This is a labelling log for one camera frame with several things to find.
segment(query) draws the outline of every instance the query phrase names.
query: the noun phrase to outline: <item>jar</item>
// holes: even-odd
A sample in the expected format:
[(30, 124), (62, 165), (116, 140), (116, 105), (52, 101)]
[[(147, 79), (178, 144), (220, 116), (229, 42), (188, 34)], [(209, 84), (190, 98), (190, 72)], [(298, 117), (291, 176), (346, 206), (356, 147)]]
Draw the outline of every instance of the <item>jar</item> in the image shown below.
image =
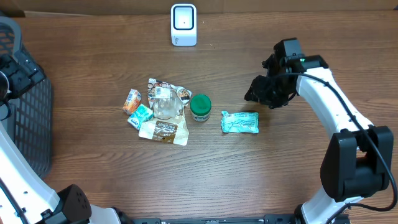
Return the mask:
[(191, 100), (191, 114), (195, 121), (207, 121), (211, 112), (211, 100), (204, 94), (196, 95)]

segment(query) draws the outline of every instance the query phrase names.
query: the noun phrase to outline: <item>light blue wrapper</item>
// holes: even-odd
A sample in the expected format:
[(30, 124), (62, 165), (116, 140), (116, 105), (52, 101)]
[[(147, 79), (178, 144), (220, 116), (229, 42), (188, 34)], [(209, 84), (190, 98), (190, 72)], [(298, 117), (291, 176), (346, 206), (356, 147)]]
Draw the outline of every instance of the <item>light blue wrapper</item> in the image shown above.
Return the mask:
[(253, 133), (259, 132), (259, 113), (240, 112), (229, 114), (222, 111), (221, 127), (224, 133)]
[(154, 117), (154, 112), (141, 104), (135, 110), (135, 112), (127, 119), (127, 122), (133, 125), (137, 130), (141, 128), (141, 124), (148, 121)]

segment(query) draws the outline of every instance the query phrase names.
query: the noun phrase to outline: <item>brown label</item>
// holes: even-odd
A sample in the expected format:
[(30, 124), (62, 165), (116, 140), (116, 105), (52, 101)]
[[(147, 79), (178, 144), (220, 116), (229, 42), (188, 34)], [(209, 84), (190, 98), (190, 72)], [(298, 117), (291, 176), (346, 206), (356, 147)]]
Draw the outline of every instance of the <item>brown label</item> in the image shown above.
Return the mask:
[(154, 137), (152, 139), (155, 141), (173, 143), (177, 128), (178, 126), (176, 124), (164, 121), (156, 121)]

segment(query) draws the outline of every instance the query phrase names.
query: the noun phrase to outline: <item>food package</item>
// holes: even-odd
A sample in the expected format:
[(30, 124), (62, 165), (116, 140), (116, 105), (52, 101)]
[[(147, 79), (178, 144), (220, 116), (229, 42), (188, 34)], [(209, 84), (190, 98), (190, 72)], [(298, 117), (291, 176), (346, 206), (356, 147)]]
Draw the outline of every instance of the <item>food package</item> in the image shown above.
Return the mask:
[(154, 118), (141, 124), (140, 137), (186, 146), (189, 131), (183, 115), (162, 120)]
[(137, 130), (140, 129), (141, 124), (154, 117), (154, 112), (151, 109), (141, 104), (135, 110), (135, 112), (127, 119), (127, 122), (133, 125)]
[(228, 113), (222, 111), (221, 128), (224, 133), (254, 133), (259, 132), (259, 113), (240, 112)]
[(128, 115), (132, 115), (133, 112), (137, 109), (139, 106), (139, 103), (141, 102), (141, 94), (138, 92), (138, 90), (130, 90), (129, 96), (126, 99), (126, 102), (124, 102), (123, 110), (126, 112)]
[(191, 99), (192, 92), (154, 78), (148, 81), (149, 107), (155, 118), (169, 119), (183, 115), (183, 109)]

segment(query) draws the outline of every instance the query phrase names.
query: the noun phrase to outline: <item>basket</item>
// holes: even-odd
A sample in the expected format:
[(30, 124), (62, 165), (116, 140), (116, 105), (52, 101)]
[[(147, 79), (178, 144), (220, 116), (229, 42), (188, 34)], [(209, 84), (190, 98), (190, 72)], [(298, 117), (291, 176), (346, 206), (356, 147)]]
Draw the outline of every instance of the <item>basket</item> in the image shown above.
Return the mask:
[[(2, 124), (31, 168), (43, 179), (52, 165), (52, 85), (22, 44), (21, 28), (0, 14), (0, 57), (4, 54), (10, 55), (19, 66), (0, 65), (3, 73), (23, 69), (36, 84), (19, 99), (9, 100), (12, 115)], [(6, 115), (6, 105), (2, 105), (0, 116)]]

